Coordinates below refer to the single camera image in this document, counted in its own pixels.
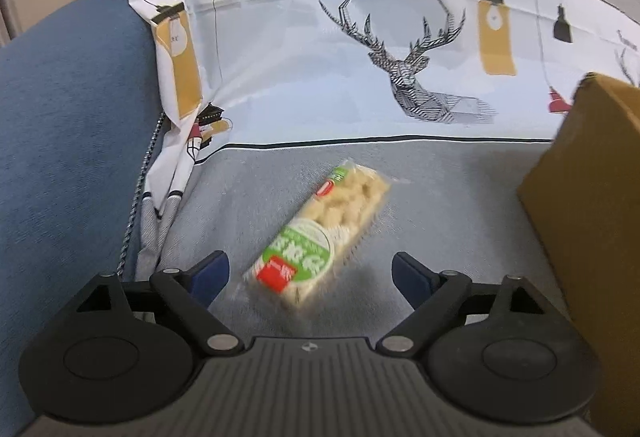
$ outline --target plastic snack wrapper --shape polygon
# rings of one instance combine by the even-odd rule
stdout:
[[[262,252],[245,278],[302,304],[369,226],[390,188],[380,173],[351,160],[335,168]]]

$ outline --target deer head illustration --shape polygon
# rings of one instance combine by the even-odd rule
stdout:
[[[416,40],[415,45],[409,42],[409,54],[404,60],[398,60],[389,54],[384,42],[381,42],[377,37],[372,35],[370,14],[367,15],[364,21],[364,32],[358,30],[358,25],[351,21],[349,11],[347,10],[350,1],[351,0],[345,0],[340,4],[338,7],[338,18],[333,16],[322,2],[320,2],[320,6],[327,16],[340,27],[342,32],[370,49],[370,60],[376,67],[380,67],[389,74],[392,83],[398,90],[408,91],[414,89],[417,83],[415,75],[429,64],[429,58],[425,56],[425,53],[431,49],[436,49],[436,47],[442,47],[443,45],[447,45],[447,43],[453,42],[462,31],[462,26],[465,23],[465,12],[463,11],[460,24],[454,28],[453,15],[442,0],[437,0],[447,13],[445,29],[441,29],[438,36],[432,38],[427,19],[423,17],[422,39]]]
[[[618,62],[618,65],[620,66],[620,70],[622,71],[622,74],[625,75],[625,78],[627,80],[629,80],[629,83],[631,83],[633,85],[633,87],[640,88],[640,73],[638,73],[638,80],[634,80],[631,77],[629,69],[626,66],[625,53],[626,53],[626,47],[624,49],[622,49],[622,54],[618,54],[618,52],[616,51],[616,61]]]
[[[402,60],[391,56],[385,48],[385,43],[371,32],[371,15],[364,21],[364,30],[360,32],[358,25],[351,21],[347,6],[351,0],[344,0],[338,7],[338,17],[333,16],[320,1],[320,6],[326,15],[340,30],[361,43],[368,49],[369,58],[373,65],[381,68],[389,75],[391,90],[398,105],[406,115],[428,122],[441,123],[491,123],[496,114],[484,101],[478,98],[456,96],[425,90],[416,75],[429,64],[427,51],[442,47],[453,42],[462,31],[465,23],[465,12],[457,27],[454,26],[453,15],[442,0],[437,0],[447,14],[445,27],[436,38],[432,38],[431,29],[425,17],[422,18],[422,38],[416,40],[415,45],[409,43],[409,54]]]

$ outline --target cardboard box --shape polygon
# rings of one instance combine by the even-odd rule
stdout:
[[[640,90],[587,74],[518,195],[602,361],[594,426],[640,435]]]

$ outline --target metal rivet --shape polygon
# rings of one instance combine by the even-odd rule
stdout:
[[[215,334],[207,340],[207,345],[215,351],[230,351],[238,346],[238,338],[233,334]]]
[[[389,336],[382,340],[382,346],[391,352],[406,352],[414,346],[414,342],[405,336]]]

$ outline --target black lamp illustration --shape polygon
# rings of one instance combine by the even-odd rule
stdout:
[[[558,4],[558,19],[554,23],[554,38],[556,40],[560,40],[560,42],[574,42],[574,39],[571,36],[571,26],[569,25],[564,13],[562,0],[560,0],[560,4]]]

